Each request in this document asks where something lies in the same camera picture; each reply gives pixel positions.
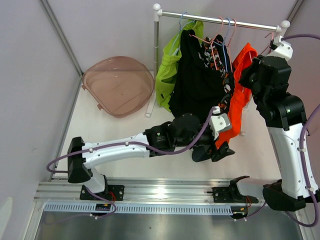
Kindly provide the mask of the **dark navy shorts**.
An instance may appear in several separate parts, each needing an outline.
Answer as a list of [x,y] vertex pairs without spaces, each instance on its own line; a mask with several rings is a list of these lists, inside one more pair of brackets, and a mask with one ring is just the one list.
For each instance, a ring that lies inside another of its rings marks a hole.
[[191,158],[199,163],[211,159],[211,150],[207,146],[195,146],[192,148]]

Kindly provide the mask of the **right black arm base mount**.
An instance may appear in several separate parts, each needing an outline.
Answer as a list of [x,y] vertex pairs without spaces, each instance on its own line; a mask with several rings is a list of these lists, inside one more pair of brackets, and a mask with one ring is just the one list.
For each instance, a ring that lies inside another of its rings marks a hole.
[[241,195],[236,183],[239,180],[248,178],[249,176],[240,176],[229,181],[228,186],[216,186],[211,191],[207,191],[211,194],[215,203],[239,203],[239,204],[257,204],[259,200],[256,197],[249,195]]

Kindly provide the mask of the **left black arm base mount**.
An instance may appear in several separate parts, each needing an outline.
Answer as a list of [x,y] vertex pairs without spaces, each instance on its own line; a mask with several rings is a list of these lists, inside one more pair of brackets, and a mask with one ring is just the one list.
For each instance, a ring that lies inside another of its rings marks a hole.
[[[124,185],[108,185],[107,190],[103,192],[96,193],[97,196],[104,198],[108,201],[123,201],[125,194],[125,186]],[[90,194],[87,188],[82,185],[80,191],[80,200],[88,200],[88,201],[98,201],[99,198]]]

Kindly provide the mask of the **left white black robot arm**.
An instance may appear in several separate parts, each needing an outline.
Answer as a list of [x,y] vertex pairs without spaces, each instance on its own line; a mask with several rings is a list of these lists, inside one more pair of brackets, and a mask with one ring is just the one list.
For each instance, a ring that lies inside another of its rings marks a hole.
[[84,142],[81,137],[71,140],[67,151],[67,181],[83,184],[97,200],[108,196],[107,178],[96,167],[105,163],[132,158],[152,158],[177,155],[183,149],[192,150],[192,160],[217,162],[235,154],[227,142],[216,142],[231,128],[225,113],[213,114],[204,123],[191,113],[185,113],[144,132],[109,142]]

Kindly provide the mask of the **pink hanger with navy shorts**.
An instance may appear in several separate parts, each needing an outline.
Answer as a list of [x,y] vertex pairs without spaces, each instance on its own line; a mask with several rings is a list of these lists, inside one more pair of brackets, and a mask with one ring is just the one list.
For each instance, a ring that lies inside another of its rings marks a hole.
[[230,53],[230,45],[233,39],[233,36],[235,34],[236,28],[237,28],[237,21],[235,18],[232,18],[233,22],[234,22],[234,26],[233,26],[233,31],[231,36],[229,37],[228,43],[226,45],[227,48],[227,52],[228,52],[228,56],[229,56],[229,63],[230,63],[230,72],[233,73],[233,64],[232,64],[232,58],[231,58],[231,53]]

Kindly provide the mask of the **orange shorts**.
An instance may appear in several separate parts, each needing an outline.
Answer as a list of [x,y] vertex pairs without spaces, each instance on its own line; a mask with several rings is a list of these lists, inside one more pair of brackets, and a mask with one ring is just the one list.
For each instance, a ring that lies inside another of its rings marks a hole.
[[241,132],[243,108],[250,101],[251,90],[242,87],[239,80],[243,70],[248,68],[252,64],[253,58],[257,56],[258,52],[250,43],[247,43],[233,61],[233,66],[235,67],[233,72],[235,87],[228,111],[232,128],[219,134],[218,140],[215,142],[217,149],[219,149],[224,142],[229,143],[230,139],[237,137]]

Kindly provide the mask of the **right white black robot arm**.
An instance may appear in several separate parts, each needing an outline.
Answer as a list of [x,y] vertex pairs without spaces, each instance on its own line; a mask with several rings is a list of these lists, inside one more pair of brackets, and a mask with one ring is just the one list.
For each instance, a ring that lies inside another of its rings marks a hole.
[[265,120],[281,178],[232,180],[228,196],[239,202],[246,196],[263,199],[275,211],[295,212],[318,202],[320,189],[313,177],[306,143],[307,117],[303,101],[287,89],[291,67],[278,56],[255,57],[239,83],[251,90],[256,109]]

